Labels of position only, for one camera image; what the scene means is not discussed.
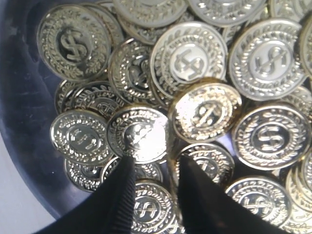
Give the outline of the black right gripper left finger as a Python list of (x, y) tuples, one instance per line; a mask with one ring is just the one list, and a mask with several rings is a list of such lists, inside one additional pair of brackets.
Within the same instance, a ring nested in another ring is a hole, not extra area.
[(135, 202), (134, 159), (124, 156), (104, 183), (47, 234), (129, 234)]

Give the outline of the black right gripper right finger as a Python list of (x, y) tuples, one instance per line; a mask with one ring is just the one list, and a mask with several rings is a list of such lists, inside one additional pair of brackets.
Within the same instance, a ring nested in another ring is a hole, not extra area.
[(188, 234), (283, 234), (236, 203), (187, 156), (180, 157), (178, 203)]

